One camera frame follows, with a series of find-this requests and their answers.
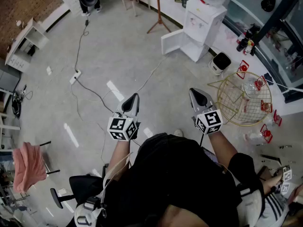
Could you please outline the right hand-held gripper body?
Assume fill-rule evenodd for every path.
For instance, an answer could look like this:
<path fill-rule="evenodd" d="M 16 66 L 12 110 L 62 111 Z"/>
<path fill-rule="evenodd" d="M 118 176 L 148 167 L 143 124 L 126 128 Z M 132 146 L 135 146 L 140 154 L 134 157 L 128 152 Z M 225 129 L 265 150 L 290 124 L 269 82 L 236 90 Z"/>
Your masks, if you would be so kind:
<path fill-rule="evenodd" d="M 191 106 L 194 109 L 194 115 L 192 116 L 194 125 L 204 135 L 218 132 L 221 129 L 223 125 L 221 111 L 216 108 L 212 99 L 208 100 L 206 105 L 203 106 L 192 101 Z"/>

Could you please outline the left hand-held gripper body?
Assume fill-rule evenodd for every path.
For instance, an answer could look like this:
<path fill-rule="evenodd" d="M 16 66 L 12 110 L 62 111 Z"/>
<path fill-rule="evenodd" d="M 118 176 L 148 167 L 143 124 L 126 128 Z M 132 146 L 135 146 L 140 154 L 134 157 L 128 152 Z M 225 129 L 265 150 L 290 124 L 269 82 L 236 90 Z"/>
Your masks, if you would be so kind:
<path fill-rule="evenodd" d="M 140 122 L 138 114 L 128 114 L 118 105 L 113 116 L 109 118 L 107 132 L 113 140 L 130 141 L 136 138 Z"/>

